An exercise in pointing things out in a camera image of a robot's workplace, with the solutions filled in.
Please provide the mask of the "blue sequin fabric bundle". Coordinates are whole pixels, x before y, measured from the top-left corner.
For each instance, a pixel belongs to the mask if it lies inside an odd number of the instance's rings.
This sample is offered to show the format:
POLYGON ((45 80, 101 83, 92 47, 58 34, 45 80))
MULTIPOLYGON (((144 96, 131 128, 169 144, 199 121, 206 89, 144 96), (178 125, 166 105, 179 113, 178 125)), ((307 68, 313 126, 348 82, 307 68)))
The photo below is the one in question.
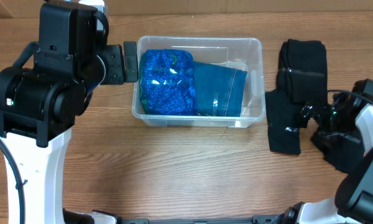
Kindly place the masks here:
POLYGON ((139 99, 145 114, 196 114, 193 57, 184 50, 149 49, 140 58, 139 99))

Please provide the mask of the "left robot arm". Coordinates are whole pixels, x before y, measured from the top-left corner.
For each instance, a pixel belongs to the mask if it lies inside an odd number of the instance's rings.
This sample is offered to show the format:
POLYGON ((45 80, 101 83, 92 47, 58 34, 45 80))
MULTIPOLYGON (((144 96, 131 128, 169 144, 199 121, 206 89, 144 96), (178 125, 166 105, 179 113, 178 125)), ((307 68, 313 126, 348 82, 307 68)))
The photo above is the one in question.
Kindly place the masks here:
POLYGON ((137 45, 108 44, 104 1, 46 1, 39 39, 0 72, 0 150, 10 223, 121 223, 93 210, 65 210, 63 169, 77 116, 100 85, 139 79, 137 45))

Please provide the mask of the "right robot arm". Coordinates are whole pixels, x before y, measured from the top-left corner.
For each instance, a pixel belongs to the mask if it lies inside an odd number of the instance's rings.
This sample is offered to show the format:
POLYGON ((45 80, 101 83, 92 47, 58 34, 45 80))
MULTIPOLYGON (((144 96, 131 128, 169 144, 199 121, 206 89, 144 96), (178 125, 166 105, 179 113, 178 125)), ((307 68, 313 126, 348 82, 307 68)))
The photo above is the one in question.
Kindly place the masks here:
POLYGON ((265 95, 271 151, 298 155, 300 130, 314 119, 312 143, 346 174, 333 198, 300 202, 275 223, 373 223, 373 80, 333 90, 332 103, 328 93, 324 78, 279 78, 265 95))

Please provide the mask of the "blue denim jeans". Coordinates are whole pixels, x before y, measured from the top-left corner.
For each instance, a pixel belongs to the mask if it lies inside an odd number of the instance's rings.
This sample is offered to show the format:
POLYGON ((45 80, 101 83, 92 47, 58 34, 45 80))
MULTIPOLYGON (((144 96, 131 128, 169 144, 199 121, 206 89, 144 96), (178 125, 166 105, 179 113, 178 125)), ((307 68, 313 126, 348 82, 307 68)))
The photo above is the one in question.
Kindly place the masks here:
POLYGON ((246 71, 194 62, 193 74, 198 116, 240 116, 246 71))

